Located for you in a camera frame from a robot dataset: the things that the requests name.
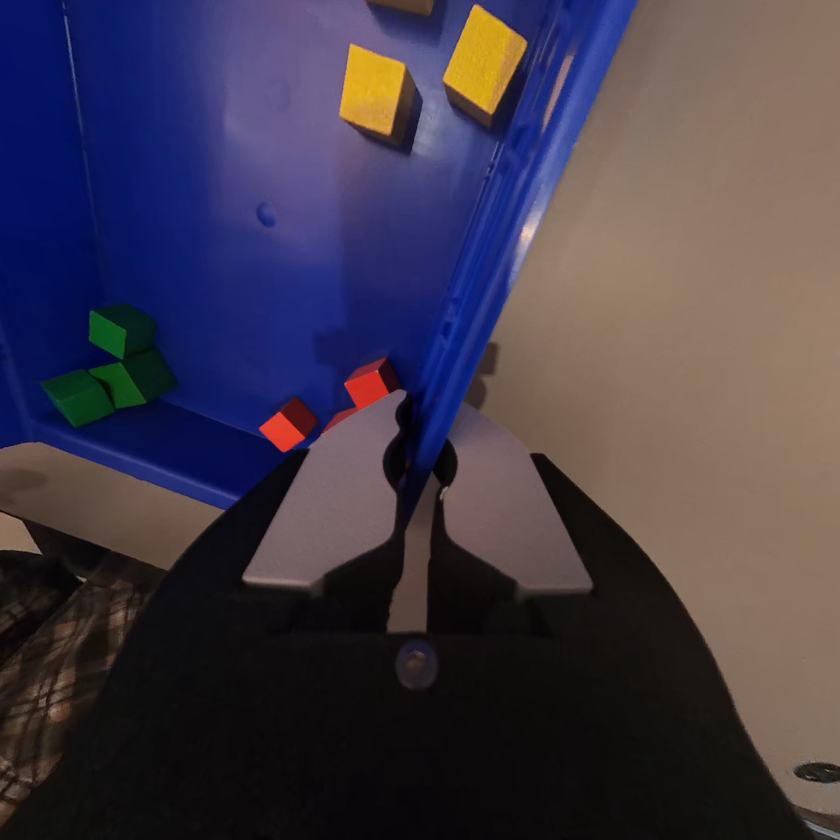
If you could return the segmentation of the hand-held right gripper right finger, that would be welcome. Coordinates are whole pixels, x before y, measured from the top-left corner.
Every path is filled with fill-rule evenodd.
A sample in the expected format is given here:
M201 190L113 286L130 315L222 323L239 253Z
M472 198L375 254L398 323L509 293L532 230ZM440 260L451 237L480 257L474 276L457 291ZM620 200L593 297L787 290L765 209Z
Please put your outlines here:
M444 530L518 597L584 595L593 581L526 446L463 403L434 468Z

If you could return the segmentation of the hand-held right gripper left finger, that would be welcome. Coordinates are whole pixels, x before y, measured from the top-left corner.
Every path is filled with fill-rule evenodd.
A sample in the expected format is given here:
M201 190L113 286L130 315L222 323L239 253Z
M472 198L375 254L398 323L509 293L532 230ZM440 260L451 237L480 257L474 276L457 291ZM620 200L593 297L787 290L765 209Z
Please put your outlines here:
M411 396L398 389L305 454L243 574L250 587L321 594L331 574L401 529Z

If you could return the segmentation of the blue plastic bin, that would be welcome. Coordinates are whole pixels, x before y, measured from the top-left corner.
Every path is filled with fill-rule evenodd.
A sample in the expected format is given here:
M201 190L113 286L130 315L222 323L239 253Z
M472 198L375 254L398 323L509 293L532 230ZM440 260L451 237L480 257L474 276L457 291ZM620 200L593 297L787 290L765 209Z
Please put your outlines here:
M528 50L491 129L444 73L474 2L2 2L2 447L43 443L228 508L386 357L417 476L445 446L636 2L479 2ZM406 64L403 145L340 118L350 44ZM74 428L40 383L156 323L177 387Z

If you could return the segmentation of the red cubes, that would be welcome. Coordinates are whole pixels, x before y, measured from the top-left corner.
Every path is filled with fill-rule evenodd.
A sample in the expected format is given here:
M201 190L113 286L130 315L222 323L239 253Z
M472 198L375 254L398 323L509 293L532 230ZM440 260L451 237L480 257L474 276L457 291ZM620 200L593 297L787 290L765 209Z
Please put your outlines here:
M285 454L309 438L318 425L318 418L305 402L293 396L259 426L259 432Z

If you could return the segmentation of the yellow wooden cube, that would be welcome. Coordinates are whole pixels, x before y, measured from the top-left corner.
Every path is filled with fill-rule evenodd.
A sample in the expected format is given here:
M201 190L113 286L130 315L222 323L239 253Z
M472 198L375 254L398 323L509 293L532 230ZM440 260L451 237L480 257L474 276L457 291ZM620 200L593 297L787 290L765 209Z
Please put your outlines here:
M444 73L449 103L491 129L528 47L516 30L474 5Z
M417 99L406 64L350 44L339 116L357 131L394 147L403 145Z

